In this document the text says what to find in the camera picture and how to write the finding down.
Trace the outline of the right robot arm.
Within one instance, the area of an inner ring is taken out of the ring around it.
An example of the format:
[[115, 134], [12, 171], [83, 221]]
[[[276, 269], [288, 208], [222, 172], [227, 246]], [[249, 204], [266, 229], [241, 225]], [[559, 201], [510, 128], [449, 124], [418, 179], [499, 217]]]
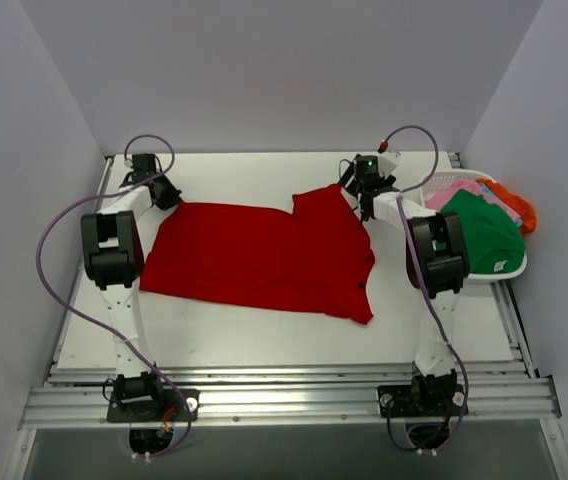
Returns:
[[394, 186], [395, 177], [382, 174], [381, 161], [376, 155], [355, 155], [339, 175], [339, 184], [357, 199], [363, 221], [383, 221], [405, 236], [406, 273], [425, 303], [408, 400], [417, 411], [428, 413], [444, 399], [460, 404], [465, 398], [468, 379], [457, 377], [460, 362], [452, 340], [470, 260], [459, 215], [407, 199]]

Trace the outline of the aluminium rail frame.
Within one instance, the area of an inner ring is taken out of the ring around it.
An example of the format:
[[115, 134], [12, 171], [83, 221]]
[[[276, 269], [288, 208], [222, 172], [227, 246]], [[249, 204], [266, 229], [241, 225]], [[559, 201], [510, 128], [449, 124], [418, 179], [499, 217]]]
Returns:
[[[353, 152], [182, 154], [169, 172], [190, 201], [290, 210], [291, 195], [337, 181]], [[180, 387], [200, 391], [197, 426], [377, 423], [377, 387], [408, 383], [423, 311], [405, 274], [400, 231], [364, 225], [376, 257], [367, 326], [325, 315], [223, 306], [143, 294], [152, 355]], [[470, 379], [465, 420], [556, 418], [550, 379], [537, 377], [504, 284], [466, 284], [454, 344]], [[107, 424], [101, 384], [114, 374], [108, 332], [70, 315], [48, 384], [29, 395], [22, 426]]]

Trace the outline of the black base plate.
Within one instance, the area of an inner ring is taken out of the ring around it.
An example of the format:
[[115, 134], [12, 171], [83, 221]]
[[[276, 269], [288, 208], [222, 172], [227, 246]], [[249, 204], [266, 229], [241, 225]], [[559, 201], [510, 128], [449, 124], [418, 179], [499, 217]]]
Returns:
[[106, 421], [115, 424], [195, 421], [198, 416], [200, 392], [196, 389], [184, 389], [182, 393], [188, 408], [184, 407], [181, 397], [170, 388], [165, 388], [159, 399], [150, 394], [119, 399], [115, 392], [111, 392]]
[[466, 415], [463, 388], [417, 384], [380, 385], [377, 387], [379, 412], [390, 418], [445, 417]]

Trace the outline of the pink t-shirt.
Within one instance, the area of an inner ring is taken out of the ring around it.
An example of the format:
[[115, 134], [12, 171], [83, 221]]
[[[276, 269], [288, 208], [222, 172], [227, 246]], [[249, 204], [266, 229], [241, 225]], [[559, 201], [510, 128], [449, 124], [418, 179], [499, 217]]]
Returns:
[[460, 190], [479, 196], [483, 194], [483, 190], [477, 182], [458, 179], [454, 180], [448, 188], [435, 193], [427, 199], [425, 206], [433, 210], [441, 210]]

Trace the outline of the green t-shirt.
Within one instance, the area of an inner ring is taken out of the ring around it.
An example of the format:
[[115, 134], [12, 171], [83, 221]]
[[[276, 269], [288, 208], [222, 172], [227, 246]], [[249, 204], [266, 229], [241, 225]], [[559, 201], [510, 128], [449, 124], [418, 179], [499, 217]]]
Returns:
[[500, 206], [460, 190], [440, 211], [459, 216], [471, 274], [510, 274], [522, 265], [523, 236]]

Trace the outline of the orange t-shirt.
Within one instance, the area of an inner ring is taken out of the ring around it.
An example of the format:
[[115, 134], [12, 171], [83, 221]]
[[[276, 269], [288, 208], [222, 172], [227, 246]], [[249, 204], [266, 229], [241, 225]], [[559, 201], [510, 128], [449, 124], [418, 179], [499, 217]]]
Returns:
[[531, 203], [488, 178], [480, 178], [477, 182], [514, 212], [515, 224], [522, 235], [532, 234], [536, 230], [537, 215]]

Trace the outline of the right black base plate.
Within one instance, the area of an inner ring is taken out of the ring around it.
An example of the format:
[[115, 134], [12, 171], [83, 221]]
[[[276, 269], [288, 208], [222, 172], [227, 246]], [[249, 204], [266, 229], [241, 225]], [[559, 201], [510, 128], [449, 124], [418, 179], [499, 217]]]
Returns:
[[463, 388], [417, 384], [380, 385], [377, 387], [379, 412], [390, 418], [445, 417], [466, 415]]

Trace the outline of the red t-shirt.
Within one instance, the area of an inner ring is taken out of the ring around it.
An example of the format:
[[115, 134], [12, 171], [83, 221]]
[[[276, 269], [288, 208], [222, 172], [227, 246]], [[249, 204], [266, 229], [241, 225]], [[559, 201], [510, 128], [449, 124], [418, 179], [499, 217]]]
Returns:
[[366, 229], [342, 188], [331, 184], [293, 195], [291, 211], [182, 204], [161, 223], [140, 288], [366, 325], [374, 264]]

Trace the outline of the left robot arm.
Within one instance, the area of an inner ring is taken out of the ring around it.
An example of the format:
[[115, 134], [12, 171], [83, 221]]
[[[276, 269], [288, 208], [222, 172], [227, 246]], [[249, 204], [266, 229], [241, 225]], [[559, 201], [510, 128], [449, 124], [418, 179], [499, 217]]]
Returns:
[[98, 212], [84, 215], [80, 233], [84, 269], [106, 306], [116, 354], [112, 402], [126, 404], [143, 419], [158, 417], [166, 395], [144, 332], [139, 302], [145, 254], [137, 221], [149, 210], [166, 211], [181, 202], [151, 153], [134, 154], [118, 195]]

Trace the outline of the white laundry basket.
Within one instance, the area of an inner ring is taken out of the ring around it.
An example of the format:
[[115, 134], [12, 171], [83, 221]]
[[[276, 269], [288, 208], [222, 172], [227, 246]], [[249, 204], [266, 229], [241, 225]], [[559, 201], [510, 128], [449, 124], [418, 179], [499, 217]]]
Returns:
[[490, 182], [478, 171], [440, 170], [420, 191], [426, 207], [459, 216], [470, 262], [468, 280], [474, 283], [515, 278], [527, 263], [522, 216]]

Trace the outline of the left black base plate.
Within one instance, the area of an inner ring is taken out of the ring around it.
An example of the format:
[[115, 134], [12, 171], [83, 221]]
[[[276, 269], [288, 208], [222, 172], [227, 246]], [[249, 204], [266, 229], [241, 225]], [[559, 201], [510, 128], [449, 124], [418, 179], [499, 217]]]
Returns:
[[198, 416], [200, 392], [196, 389], [184, 389], [182, 393], [188, 408], [184, 407], [181, 397], [170, 388], [165, 388], [159, 399], [150, 394], [119, 399], [115, 392], [111, 392], [106, 421], [115, 424], [195, 421]]

